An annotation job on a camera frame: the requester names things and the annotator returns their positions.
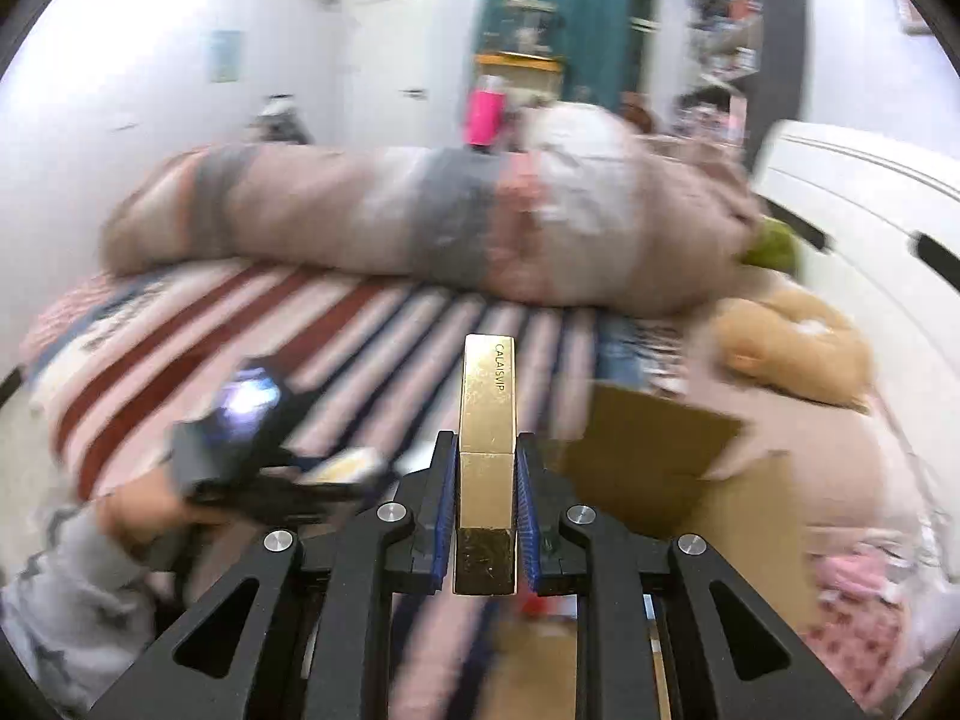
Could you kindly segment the grey left sleeve forearm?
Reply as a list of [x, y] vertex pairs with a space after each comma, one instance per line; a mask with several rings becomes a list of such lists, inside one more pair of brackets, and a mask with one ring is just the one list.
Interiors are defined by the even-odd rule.
[[157, 552], [122, 546], [93, 505], [59, 509], [46, 547], [3, 587], [3, 634], [59, 717], [86, 717], [155, 642]]

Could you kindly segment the person's left hand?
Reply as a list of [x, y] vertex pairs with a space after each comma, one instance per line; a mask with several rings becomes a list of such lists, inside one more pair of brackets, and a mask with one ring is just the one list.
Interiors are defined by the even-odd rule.
[[190, 527], [219, 527], [233, 516], [220, 509], [189, 504], [174, 488], [166, 465], [158, 465], [94, 501], [101, 532], [132, 559], [145, 562], [163, 536]]

